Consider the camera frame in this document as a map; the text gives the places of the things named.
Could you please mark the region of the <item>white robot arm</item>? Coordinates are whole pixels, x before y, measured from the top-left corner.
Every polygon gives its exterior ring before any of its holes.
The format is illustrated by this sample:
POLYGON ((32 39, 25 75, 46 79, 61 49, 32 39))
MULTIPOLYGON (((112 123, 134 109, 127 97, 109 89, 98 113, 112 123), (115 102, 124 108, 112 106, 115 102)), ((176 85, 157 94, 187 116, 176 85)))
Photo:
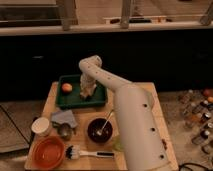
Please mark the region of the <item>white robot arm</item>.
POLYGON ((88 87, 94 79, 114 93, 113 107, 129 171, 172 171, 152 108, 152 94, 135 83, 101 68, 94 55, 79 62, 88 87))

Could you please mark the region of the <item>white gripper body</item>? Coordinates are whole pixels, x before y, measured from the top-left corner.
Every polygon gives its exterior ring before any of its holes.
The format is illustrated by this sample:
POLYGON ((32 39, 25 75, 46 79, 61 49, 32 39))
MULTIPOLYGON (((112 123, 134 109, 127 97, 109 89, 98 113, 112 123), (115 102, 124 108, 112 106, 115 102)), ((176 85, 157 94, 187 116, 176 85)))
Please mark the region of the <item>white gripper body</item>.
POLYGON ((96 89, 96 80, 86 74, 82 74, 80 77, 80 88, 84 94, 93 94, 96 89))

